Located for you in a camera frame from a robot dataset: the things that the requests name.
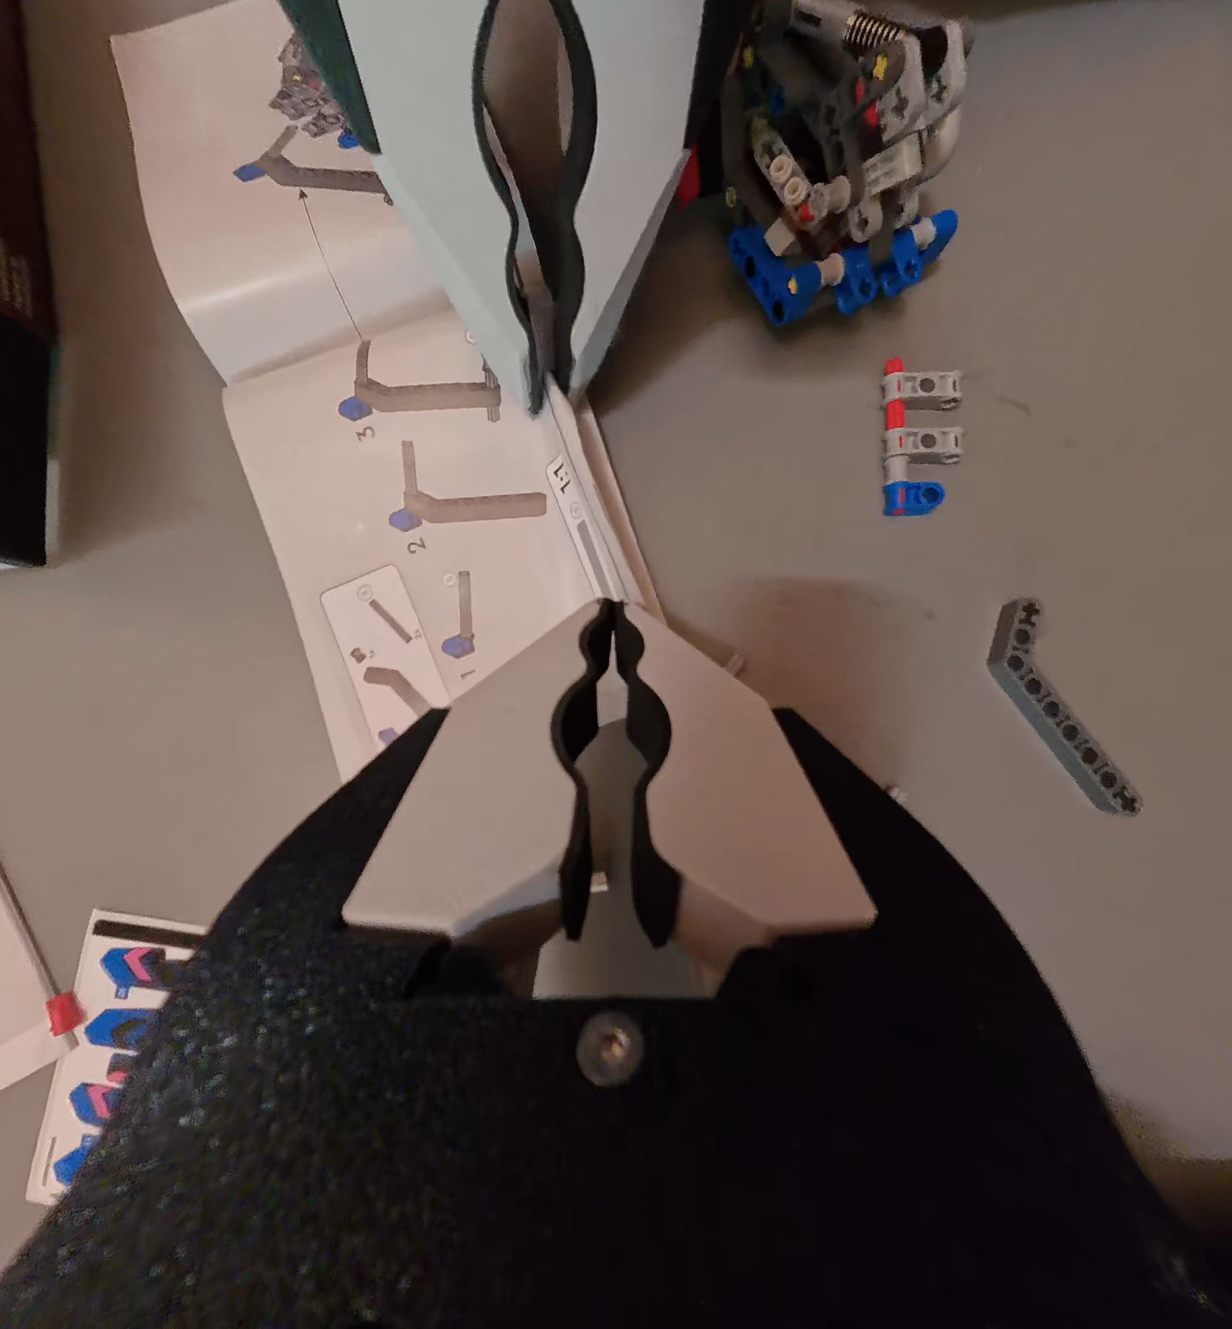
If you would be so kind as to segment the sticker sheet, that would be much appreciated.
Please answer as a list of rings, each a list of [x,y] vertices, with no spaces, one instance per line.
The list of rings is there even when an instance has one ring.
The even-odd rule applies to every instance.
[[[97,908],[76,961],[76,1046],[56,1060],[28,1202],[56,1202],[132,1076],[174,975],[193,956],[205,926],[141,913]]]

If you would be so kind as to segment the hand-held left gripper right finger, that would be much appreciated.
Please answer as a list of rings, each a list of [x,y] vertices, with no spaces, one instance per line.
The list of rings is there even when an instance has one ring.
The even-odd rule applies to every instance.
[[[773,709],[643,604],[615,611],[635,792],[630,888],[654,945],[752,951],[876,921]]]

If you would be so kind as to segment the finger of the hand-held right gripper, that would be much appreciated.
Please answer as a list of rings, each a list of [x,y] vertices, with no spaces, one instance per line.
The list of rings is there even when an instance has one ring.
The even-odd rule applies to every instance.
[[[517,276],[520,209],[485,126],[497,3],[342,0],[376,171],[501,386],[538,415],[548,369]]]
[[[672,205],[701,44],[701,0],[549,3],[569,68],[558,171],[553,375],[581,397],[607,359]]]

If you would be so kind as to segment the dark grey angled lego beam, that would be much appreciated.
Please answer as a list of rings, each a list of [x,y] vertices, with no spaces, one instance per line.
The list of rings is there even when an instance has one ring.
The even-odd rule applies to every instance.
[[[989,641],[985,670],[1096,810],[1137,816],[1147,807],[1140,792],[1128,781],[1105,741],[1096,741],[1091,725],[1041,670],[1041,616],[1041,598],[1005,600]]]

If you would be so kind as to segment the red axle with grey connectors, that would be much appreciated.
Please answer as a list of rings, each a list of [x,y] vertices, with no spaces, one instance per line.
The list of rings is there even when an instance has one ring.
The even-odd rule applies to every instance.
[[[931,425],[933,414],[965,405],[958,369],[912,369],[898,356],[883,362],[883,517],[922,517],[945,502],[945,483],[922,477],[931,465],[965,462],[965,428]]]

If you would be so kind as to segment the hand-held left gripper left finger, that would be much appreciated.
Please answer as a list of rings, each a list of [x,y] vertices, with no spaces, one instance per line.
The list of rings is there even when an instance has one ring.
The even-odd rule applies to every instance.
[[[588,600],[440,719],[342,921],[440,937],[578,937],[593,903],[593,792],[578,757],[619,600]]]

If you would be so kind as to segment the lego chassis assembly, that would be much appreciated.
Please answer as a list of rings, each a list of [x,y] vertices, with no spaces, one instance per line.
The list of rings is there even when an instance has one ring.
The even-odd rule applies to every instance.
[[[710,3],[674,205],[717,199],[771,327],[922,285],[955,238],[926,212],[948,168],[975,30],[869,3]]]

